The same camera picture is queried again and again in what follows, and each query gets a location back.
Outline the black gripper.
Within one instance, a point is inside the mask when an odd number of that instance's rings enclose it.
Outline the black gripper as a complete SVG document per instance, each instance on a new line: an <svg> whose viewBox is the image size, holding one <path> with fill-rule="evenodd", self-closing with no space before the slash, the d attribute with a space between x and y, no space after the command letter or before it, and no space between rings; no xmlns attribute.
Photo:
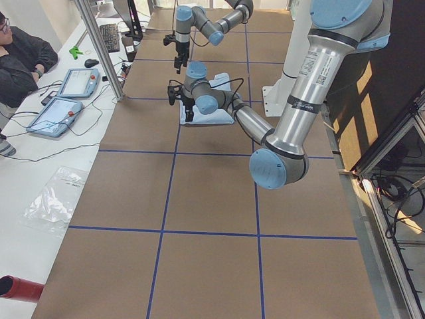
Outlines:
<svg viewBox="0 0 425 319"><path fill-rule="evenodd" d="M167 95L169 104L174 105L176 100L180 100L185 107L185 121L192 122L194 118L193 106L195 105L194 98L189 97L185 93L185 88L183 84L179 85L168 85L167 86Z"/></svg>
<svg viewBox="0 0 425 319"><path fill-rule="evenodd" d="M163 39L163 45L167 46L175 43L177 56L174 58L174 68L177 74L181 73L181 67L187 67L190 49L190 34L172 33L166 35Z"/></svg>

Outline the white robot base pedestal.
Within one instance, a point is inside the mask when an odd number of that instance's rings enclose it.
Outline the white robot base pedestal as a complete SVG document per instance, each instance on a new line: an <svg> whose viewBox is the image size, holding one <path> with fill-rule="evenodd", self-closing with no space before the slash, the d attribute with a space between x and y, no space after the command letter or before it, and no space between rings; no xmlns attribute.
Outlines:
<svg viewBox="0 0 425 319"><path fill-rule="evenodd" d="M263 86L262 96L266 117L280 117L294 87L294 78L280 78L273 86Z"/></svg>

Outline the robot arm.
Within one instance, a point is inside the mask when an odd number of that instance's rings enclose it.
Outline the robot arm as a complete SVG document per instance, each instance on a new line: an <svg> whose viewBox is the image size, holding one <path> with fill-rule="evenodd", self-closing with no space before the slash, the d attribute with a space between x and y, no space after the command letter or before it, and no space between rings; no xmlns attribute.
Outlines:
<svg viewBox="0 0 425 319"><path fill-rule="evenodd" d="M231 1L232 11L211 21L202 7L179 5L175 26L163 43L174 43L175 69L185 71L181 84L167 88L169 103L180 103L181 122L207 124L213 114L228 114L260 146L250 157L252 179L264 189L279 189L302 179L309 160L303 143L344 58L379 50L390 37L391 1L301 1L295 15L289 51L297 55L294 76L283 73L264 88L265 105L277 109L272 126L225 83L211 84L203 62L190 61L191 31L198 30L210 45L247 23L254 12L251 1Z"/></svg>
<svg viewBox="0 0 425 319"><path fill-rule="evenodd" d="M252 1L238 0L227 2L233 11L223 18L212 22L203 7L179 5L175 10L175 25L173 32L163 39L165 46L175 43L177 56L174 68L179 74L181 68L187 66L190 55L191 29L196 28L213 46L219 45L224 35L241 23L247 23L251 18L254 5Z"/></svg>

